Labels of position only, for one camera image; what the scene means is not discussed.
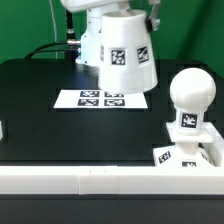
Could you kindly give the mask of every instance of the black and white pattern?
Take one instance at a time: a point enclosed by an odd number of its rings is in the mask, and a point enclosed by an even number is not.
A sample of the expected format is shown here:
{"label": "black and white pattern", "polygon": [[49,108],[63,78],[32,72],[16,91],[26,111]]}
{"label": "black and white pattern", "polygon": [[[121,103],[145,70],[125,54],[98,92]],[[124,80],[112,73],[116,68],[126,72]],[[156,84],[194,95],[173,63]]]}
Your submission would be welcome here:
{"label": "black and white pattern", "polygon": [[100,60],[104,61],[104,46],[101,46],[101,50],[100,50]]}
{"label": "black and white pattern", "polygon": [[207,160],[209,163],[212,164],[212,161],[211,161],[211,159],[210,159],[208,156],[206,156],[204,153],[201,153],[201,155],[202,155],[202,157],[203,157],[205,160]]}
{"label": "black and white pattern", "polygon": [[182,119],[181,119],[181,127],[182,128],[196,129],[197,122],[198,122],[197,114],[187,114],[187,113],[182,114]]}
{"label": "black and white pattern", "polygon": [[111,64],[112,65],[125,65],[125,50],[112,50],[111,51]]}
{"label": "black and white pattern", "polygon": [[182,162],[182,167],[196,167],[196,166],[197,166],[196,162],[191,162],[191,161]]}
{"label": "black and white pattern", "polygon": [[149,60],[148,47],[142,47],[137,50],[139,64]]}
{"label": "black and white pattern", "polygon": [[123,99],[106,99],[104,100],[104,106],[106,107],[124,107],[125,101]]}
{"label": "black and white pattern", "polygon": [[113,94],[113,93],[105,92],[104,97],[108,97],[108,98],[110,98],[110,97],[112,97],[112,98],[123,98],[124,95],[123,94]]}
{"label": "black and white pattern", "polygon": [[100,91],[95,91],[95,90],[85,90],[81,91],[80,97],[99,97],[100,96]]}
{"label": "black and white pattern", "polygon": [[167,151],[163,155],[159,157],[159,163],[164,163],[166,160],[168,160],[171,157],[170,151]]}
{"label": "black and white pattern", "polygon": [[99,100],[98,99],[80,99],[78,102],[78,106],[85,106],[85,107],[89,107],[89,106],[98,106],[99,105]]}

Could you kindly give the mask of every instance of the white block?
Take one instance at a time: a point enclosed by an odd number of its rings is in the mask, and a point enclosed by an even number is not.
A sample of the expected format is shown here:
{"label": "white block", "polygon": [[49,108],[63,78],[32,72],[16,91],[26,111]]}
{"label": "white block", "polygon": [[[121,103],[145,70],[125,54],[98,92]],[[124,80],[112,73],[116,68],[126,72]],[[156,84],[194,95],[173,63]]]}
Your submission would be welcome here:
{"label": "white block", "polygon": [[0,194],[78,194],[78,167],[0,167]]}
{"label": "white block", "polygon": [[167,130],[172,142],[198,142],[198,143],[211,143],[213,141],[211,135],[206,128],[207,123],[202,126],[202,132],[200,135],[183,135],[176,131],[175,121],[173,123],[166,123]]}
{"label": "white block", "polygon": [[0,140],[3,138],[2,122],[0,121]]}
{"label": "white block", "polygon": [[81,167],[79,194],[117,194],[117,167]]}
{"label": "white block", "polygon": [[213,138],[213,143],[203,143],[203,147],[218,167],[224,167],[224,139],[212,123],[206,123],[206,129]]}
{"label": "white block", "polygon": [[119,168],[118,194],[224,194],[223,169]]}

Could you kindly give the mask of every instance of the black cable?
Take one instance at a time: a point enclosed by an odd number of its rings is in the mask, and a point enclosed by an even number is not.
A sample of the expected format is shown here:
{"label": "black cable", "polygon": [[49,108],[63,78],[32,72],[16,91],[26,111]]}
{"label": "black cable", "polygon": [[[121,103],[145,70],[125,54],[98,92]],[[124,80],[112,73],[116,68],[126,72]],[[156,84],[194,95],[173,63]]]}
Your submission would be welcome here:
{"label": "black cable", "polygon": [[65,42],[65,41],[52,42],[52,43],[49,43],[49,44],[42,45],[42,46],[36,48],[34,51],[40,51],[40,50],[48,48],[48,47],[65,45],[65,44],[67,44],[67,42]]}
{"label": "black cable", "polygon": [[39,53],[49,53],[49,52],[74,52],[74,51],[78,51],[77,49],[63,49],[63,50],[44,50],[44,51],[33,51],[30,54],[28,54],[24,59],[31,59],[35,54],[39,54]]}
{"label": "black cable", "polygon": [[73,28],[72,13],[66,10],[66,19],[67,19],[67,39],[76,39],[75,31]]}
{"label": "black cable", "polygon": [[32,56],[35,54],[34,52],[41,51],[41,50],[43,50],[45,48],[54,47],[54,46],[58,46],[58,45],[65,45],[65,44],[67,44],[67,42],[61,41],[61,42],[53,42],[53,43],[42,45],[42,46],[36,48],[31,53],[29,53],[28,55],[26,55],[24,58],[25,59],[32,58]]}

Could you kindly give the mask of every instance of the white robot part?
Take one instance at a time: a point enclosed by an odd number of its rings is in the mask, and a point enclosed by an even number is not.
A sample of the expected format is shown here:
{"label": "white robot part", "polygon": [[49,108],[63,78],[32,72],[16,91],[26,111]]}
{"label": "white robot part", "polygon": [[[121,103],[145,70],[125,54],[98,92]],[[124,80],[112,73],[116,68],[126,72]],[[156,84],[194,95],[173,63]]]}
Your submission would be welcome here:
{"label": "white robot part", "polygon": [[216,93],[215,82],[204,70],[189,68],[181,71],[170,86],[171,99],[177,109],[176,121],[167,123],[173,146],[153,151],[156,166],[211,167],[214,162],[199,143],[213,144],[208,124],[203,122],[204,112]]}
{"label": "white robot part", "polygon": [[129,0],[61,0],[62,5],[70,12],[78,12],[121,2],[129,2]]}
{"label": "white robot part", "polygon": [[112,93],[139,93],[158,82],[145,11],[107,13],[102,18],[99,88]]}
{"label": "white robot part", "polygon": [[81,37],[81,55],[76,59],[78,68],[99,73],[102,16],[109,12],[130,9],[128,2],[113,3],[87,10],[87,28]]}
{"label": "white robot part", "polygon": [[2,122],[0,121],[0,140],[3,138]]}
{"label": "white robot part", "polygon": [[176,75],[170,86],[170,95],[177,110],[176,131],[199,135],[204,112],[212,103],[216,86],[212,77],[199,68],[188,68]]}

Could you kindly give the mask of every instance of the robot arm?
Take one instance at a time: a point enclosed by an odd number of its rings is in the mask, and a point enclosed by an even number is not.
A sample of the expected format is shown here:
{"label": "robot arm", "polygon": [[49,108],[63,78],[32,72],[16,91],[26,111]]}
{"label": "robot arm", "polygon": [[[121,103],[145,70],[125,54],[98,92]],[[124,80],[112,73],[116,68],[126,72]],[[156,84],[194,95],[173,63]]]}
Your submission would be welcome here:
{"label": "robot arm", "polygon": [[129,0],[61,0],[62,5],[70,12],[78,12],[86,9],[96,8],[103,5],[128,2]]}

